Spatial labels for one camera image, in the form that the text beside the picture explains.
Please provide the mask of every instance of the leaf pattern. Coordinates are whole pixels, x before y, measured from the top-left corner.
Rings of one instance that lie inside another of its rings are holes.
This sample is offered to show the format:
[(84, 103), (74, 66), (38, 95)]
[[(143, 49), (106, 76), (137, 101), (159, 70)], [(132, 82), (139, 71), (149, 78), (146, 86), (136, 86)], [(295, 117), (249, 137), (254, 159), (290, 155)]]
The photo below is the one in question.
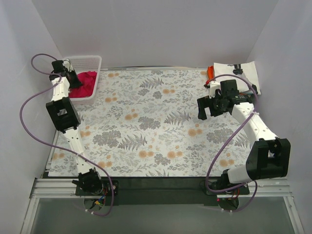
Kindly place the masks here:
[[(95, 103), (75, 106), (84, 154), (110, 176), (205, 176), (239, 123), (229, 113), (197, 119), (196, 99), (207, 95), (200, 72), (120, 70), (113, 77), (112, 71), (101, 72)], [(69, 147), (62, 134), (57, 145)], [(211, 175), (244, 164), (249, 152), (242, 130)], [(78, 176), (76, 156), (59, 149), (52, 155), (49, 176)]]
[(137, 136), (134, 135), (133, 136), (127, 136), (125, 137), (122, 142), (118, 145), (118, 148), (124, 149), (124, 150), (134, 150), (134, 149), (138, 149), (140, 146), (144, 146), (144, 144), (147, 144), (147, 141), (145, 139), (145, 137), (141, 136)]
[(171, 114), (169, 114), (165, 119), (164, 123), (183, 125), (183, 122), (188, 121), (190, 119), (191, 117), (189, 113), (186, 114), (185, 111), (184, 113), (178, 111), (177, 113), (172, 112)]

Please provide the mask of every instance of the red fabric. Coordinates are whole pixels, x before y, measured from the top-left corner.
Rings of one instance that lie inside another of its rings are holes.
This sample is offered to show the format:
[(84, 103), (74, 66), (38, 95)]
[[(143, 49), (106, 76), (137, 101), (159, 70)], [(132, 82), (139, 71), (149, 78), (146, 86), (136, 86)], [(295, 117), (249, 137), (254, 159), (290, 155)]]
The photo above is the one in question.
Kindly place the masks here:
[(70, 98), (86, 98), (91, 96), (96, 83), (97, 72), (83, 72), (77, 76), (82, 86), (72, 89), (68, 96)]

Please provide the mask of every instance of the gray wall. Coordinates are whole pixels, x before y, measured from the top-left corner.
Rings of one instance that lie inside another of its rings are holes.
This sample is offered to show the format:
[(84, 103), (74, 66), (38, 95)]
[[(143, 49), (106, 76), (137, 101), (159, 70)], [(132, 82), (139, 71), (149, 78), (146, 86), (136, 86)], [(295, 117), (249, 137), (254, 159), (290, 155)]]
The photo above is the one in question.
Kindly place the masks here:
[[(19, 110), (32, 94), (51, 85), (47, 76), (30, 67), (39, 52), (60, 56), (30, 0), (0, 1), (0, 233), (20, 233), (36, 176), (47, 161), (49, 148), (32, 140), (22, 129)], [(51, 65), (38, 60), (41, 69)], [(25, 120), (38, 137), (51, 142), (54, 126), (45, 103), (51, 94), (31, 101)]]
[(63, 56), (102, 67), (245, 62), (277, 0), (33, 0)]
[(292, 144), (288, 179), (306, 233), (312, 233), (312, 1), (280, 0), (255, 44), (266, 124)]

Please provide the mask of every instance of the white cloth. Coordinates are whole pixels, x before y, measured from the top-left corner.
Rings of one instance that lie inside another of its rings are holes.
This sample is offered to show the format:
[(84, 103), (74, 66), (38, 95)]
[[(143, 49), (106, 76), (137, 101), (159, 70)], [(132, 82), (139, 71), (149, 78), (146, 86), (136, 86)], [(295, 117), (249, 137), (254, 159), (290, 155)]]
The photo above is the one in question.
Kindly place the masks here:
[[(222, 64), (222, 63), (214, 63), (214, 76), (219, 76), (223, 74), (233, 74), (234, 70), (233, 64)], [(257, 70), (255, 68), (254, 61), (249, 63), (242, 63), (241, 69), (243, 70), (243, 74), (237, 75), (239, 77), (247, 78), (252, 84), (254, 84), (257, 87), (258, 94), (260, 93), (260, 86), (259, 86), (259, 80), (258, 80), (258, 74)], [(228, 79), (235, 79), (237, 82), (237, 88), (240, 92), (246, 92), (249, 90), (247, 84), (243, 82), (240, 79), (234, 78), (234, 77), (220, 77), (217, 79), (218, 82), (228, 80)]]

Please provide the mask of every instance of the patterned table surface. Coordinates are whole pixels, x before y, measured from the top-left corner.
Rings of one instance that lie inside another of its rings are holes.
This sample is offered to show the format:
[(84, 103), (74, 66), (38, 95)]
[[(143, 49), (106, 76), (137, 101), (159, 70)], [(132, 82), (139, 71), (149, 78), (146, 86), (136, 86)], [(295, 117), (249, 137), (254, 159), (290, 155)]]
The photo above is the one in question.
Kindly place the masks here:
[[(239, 126), (228, 113), (197, 119), (196, 100), (208, 94), (205, 80), (202, 70), (101, 72), (95, 103), (75, 106), (90, 159), (111, 176), (205, 176)], [(62, 134), (57, 145), (69, 147)], [(212, 176), (245, 164), (249, 152), (241, 131)], [(73, 157), (56, 149), (49, 176), (77, 176)]]

